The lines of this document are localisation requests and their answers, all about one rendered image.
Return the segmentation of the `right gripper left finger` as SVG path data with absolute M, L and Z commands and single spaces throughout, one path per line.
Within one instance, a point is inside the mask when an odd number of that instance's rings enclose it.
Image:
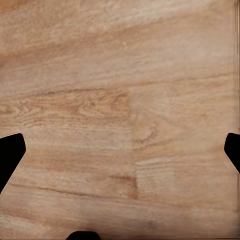
M 26 152 L 21 133 L 0 138 L 0 193 Z

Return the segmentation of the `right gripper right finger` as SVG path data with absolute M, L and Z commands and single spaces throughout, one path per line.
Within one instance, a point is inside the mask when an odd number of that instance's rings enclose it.
M 224 151 L 240 173 L 240 135 L 228 133 Z

